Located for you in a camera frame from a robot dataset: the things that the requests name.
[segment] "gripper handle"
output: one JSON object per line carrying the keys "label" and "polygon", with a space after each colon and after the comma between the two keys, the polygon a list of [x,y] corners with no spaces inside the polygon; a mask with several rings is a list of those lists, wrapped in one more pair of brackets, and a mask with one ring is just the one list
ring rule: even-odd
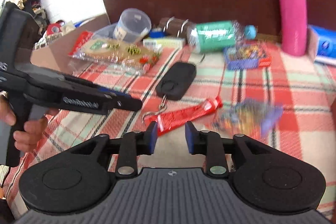
{"label": "gripper handle", "polygon": [[16,116],[16,124],[10,126],[0,121],[0,165],[15,167],[19,165],[20,157],[24,153],[15,148],[13,133],[16,130],[24,131],[25,122],[40,119],[46,113],[47,108],[33,105],[22,93],[7,93],[7,99]]}

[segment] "gray ribbed surface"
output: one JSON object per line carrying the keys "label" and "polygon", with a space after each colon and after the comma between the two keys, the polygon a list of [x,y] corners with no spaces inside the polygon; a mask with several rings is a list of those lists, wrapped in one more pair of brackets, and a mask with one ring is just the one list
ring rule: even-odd
{"label": "gray ribbed surface", "polygon": [[317,211],[274,216],[248,207],[229,184],[212,180],[201,169],[143,169],[119,181],[104,202],[87,212],[49,216],[29,211],[17,224],[320,224],[330,223]]}

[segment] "metal hook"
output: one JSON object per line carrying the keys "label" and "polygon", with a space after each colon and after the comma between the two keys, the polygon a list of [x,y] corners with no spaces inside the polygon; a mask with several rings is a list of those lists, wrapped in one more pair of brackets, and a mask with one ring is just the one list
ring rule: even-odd
{"label": "metal hook", "polygon": [[[178,61],[182,61],[182,56],[183,56],[184,52],[185,52],[185,50],[182,51],[180,59]],[[199,62],[194,63],[194,65],[197,66],[197,65],[201,64],[204,59],[205,59],[205,54],[203,54],[202,59]]]}
{"label": "metal hook", "polygon": [[156,112],[155,111],[149,111],[149,112],[146,112],[145,114],[142,115],[142,123],[145,122],[145,117],[146,116],[159,115],[160,113],[165,112],[167,110],[166,98],[167,98],[167,96],[164,95],[163,98],[162,98],[161,104],[159,105],[159,110],[158,111],[156,111]]}
{"label": "metal hook", "polygon": [[177,37],[179,37],[180,34],[183,32],[184,25],[186,25],[186,24],[188,23],[188,21],[189,21],[189,19],[185,20],[185,21],[182,23],[182,25],[181,25],[181,30],[179,30],[179,31],[177,32]]}
{"label": "metal hook", "polygon": [[174,19],[175,19],[175,17],[171,17],[170,19],[167,20],[167,24],[166,24],[166,26],[164,26],[163,32],[165,32],[165,30],[168,28],[168,24]]}

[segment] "brown noodle package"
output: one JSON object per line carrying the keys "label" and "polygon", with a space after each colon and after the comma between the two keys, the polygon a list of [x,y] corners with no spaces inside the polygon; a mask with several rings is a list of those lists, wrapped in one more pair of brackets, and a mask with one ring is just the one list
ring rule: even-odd
{"label": "brown noodle package", "polygon": [[161,54],[161,48],[148,49],[92,35],[91,32],[81,33],[69,55],[82,60],[114,64],[114,68],[143,74],[156,64]]}

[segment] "clear plastic cup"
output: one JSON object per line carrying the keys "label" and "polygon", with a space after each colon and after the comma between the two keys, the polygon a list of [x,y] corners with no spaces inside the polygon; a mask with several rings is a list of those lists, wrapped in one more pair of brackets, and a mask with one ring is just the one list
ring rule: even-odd
{"label": "clear plastic cup", "polygon": [[122,12],[113,32],[113,38],[125,42],[139,42],[149,33],[152,22],[148,15],[138,9],[130,8]]}

